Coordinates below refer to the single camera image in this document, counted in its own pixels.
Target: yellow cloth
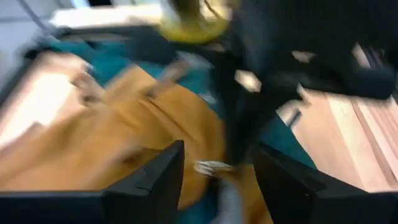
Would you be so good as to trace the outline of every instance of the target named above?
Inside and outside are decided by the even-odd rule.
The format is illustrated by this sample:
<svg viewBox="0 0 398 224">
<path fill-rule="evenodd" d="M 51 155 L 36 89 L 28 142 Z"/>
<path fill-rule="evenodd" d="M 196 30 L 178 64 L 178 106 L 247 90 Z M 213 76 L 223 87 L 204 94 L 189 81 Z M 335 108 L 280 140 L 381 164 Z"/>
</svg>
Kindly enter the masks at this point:
<svg viewBox="0 0 398 224">
<path fill-rule="evenodd" d="M 141 68 L 131 67 L 106 87 L 104 103 L 0 154 L 0 190 L 104 189 L 183 139 L 185 165 L 178 207 L 197 202 L 208 178 L 197 173 L 193 163 L 223 161 L 223 123 L 200 97 L 182 86 L 147 97 L 155 83 Z M 239 186 L 248 223 L 270 222 L 252 166 L 226 176 Z"/>
</svg>

